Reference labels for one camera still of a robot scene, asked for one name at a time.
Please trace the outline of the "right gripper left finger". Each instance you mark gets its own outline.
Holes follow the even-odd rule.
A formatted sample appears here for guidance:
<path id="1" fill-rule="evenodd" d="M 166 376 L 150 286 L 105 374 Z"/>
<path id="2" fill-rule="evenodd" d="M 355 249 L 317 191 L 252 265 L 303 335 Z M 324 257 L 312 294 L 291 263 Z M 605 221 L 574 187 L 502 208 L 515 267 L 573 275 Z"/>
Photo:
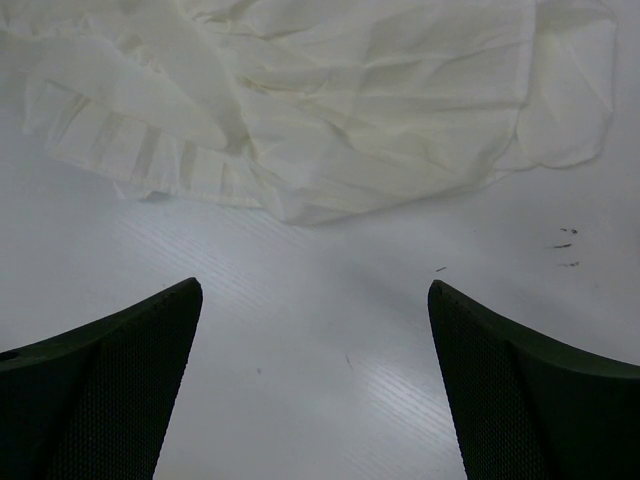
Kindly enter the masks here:
<path id="1" fill-rule="evenodd" d="M 1 355 L 4 479 L 150 479 L 203 303 L 189 278 Z"/>

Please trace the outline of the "white skirt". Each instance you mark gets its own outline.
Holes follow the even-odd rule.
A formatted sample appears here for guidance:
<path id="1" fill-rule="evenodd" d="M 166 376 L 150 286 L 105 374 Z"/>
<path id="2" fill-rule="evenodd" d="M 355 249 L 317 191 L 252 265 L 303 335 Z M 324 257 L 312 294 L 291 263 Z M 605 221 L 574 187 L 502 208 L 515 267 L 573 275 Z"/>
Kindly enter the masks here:
<path id="1" fill-rule="evenodd" d="M 5 1 L 5 99 L 140 196 L 321 223 L 597 157 L 600 1 Z"/>

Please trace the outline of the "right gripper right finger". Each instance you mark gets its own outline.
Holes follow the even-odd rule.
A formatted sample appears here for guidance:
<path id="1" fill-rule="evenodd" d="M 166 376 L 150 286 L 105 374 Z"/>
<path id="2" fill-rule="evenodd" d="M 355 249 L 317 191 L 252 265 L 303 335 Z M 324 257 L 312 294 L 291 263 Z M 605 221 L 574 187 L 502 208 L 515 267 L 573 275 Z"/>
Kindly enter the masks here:
<path id="1" fill-rule="evenodd" d="M 638 366 L 538 333 L 440 280 L 427 304 L 468 478 L 638 478 Z"/>

